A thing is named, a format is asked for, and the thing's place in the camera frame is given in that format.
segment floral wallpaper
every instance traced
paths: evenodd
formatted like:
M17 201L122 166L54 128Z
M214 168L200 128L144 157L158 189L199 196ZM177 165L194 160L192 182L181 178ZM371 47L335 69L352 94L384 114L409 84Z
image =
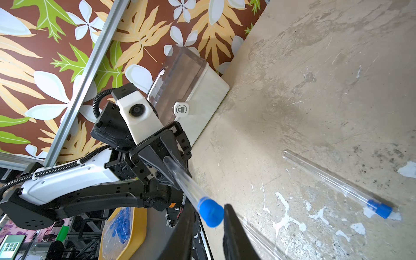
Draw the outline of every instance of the floral wallpaper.
M128 82L146 94L173 45L224 73L268 1L132 0L58 160L75 160L103 145L89 134L92 99ZM112 5L0 2L0 152L46 157Z

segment clear glass tube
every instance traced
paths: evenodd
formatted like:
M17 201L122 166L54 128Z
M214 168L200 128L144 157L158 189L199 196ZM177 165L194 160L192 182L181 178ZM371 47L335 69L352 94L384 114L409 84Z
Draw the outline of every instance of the clear glass tube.
M163 162L206 224L211 228L218 226L224 219L224 208L212 200L171 157L166 156Z
M373 196L362 192L351 185L341 181L336 176L334 176L329 171L324 171L318 167L316 167L313 163L309 162L307 159L295 154L290 150L283 151L283 157L292 161L305 171L312 173L313 175L319 177L322 181L329 184L335 190L342 192L345 196L349 196L350 198L354 199L355 201L368 206L371 210L376 212L383 218L388 218L390 215L392 208L381 203Z
M287 260L288 258L275 245L270 242L259 230L257 230L247 219L237 214L244 231L251 240L253 248L263 260Z

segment clear plastic lid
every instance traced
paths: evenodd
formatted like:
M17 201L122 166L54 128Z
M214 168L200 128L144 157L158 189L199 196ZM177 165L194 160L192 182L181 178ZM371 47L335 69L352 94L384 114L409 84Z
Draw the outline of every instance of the clear plastic lid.
M206 66L206 60L188 48L173 46L173 54L167 58L147 96L164 126L175 120L175 103L187 100Z

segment green leaf pattern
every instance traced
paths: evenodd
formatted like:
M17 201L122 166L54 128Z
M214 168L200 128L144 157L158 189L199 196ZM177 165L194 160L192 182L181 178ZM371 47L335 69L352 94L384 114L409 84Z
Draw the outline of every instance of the green leaf pattern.
M37 21L36 29L48 28L48 38L53 37L56 42L58 42L58 39L61 39L59 33L66 36L56 22L57 17L67 23L75 25L64 9L62 9L62 7L54 0L14 0L12 9L31 5L36 5L39 8L39 19Z
M81 50L71 45L72 51L77 58L76 61L65 57L62 54L59 54L61 60L53 59L54 62L51 64L56 67L60 67L59 72L65 71L67 69L72 70L74 73L71 77L71 82L75 80L75 77L84 72L84 68L88 62L88 56L83 53ZM97 85L97 91L100 92L108 83L111 77L113 77L112 86L113 88L120 87L123 84L122 75L124 72L121 71L123 66L115 67L117 60L120 58L122 51L120 47L120 42L113 41L110 45L110 59L107 56L104 56L100 67L98 68L97 75L94 78L95 84Z
M23 123L26 123L29 119L30 117L13 119L7 116L0 116L0 127L15 126L17 124L23 124Z
M7 144L30 144L29 140L15 136L12 133L0 131L0 142Z
M107 82L111 77L113 77L113 88L121 87L121 85L123 85L123 72L121 72L123 66L115 67L121 54L120 42L113 41L110 46L110 60L106 56L104 57L94 79L98 92L107 85Z
M253 6L253 9L251 11L253 12L254 15L258 11L260 11L260 0L251 0L248 5Z
M72 70L74 73L72 74L71 82L74 82L75 78L84 72L84 68L88 62L88 56L82 51L80 51L74 45L70 44L70 46L71 46L72 51L75 54L75 57L77 58L76 61L70 60L64 55L58 53L61 60L59 61L59 60L53 59L54 62L52 62L51 64L55 65L55 68L60 67L59 72L65 71L67 69Z

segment blue cap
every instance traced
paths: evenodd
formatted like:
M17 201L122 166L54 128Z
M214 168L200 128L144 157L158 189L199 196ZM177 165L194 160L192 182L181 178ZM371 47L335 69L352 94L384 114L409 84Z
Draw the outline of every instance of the blue cap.
M206 199L199 205L199 214L208 227L215 228L224 219L224 208L212 199Z
M390 213L392 212L392 208L387 206L383 203L378 203L374 200L367 201L367 204L369 205L369 208L375 209L375 212L377 215L381 216L382 218L386 219L390 216Z

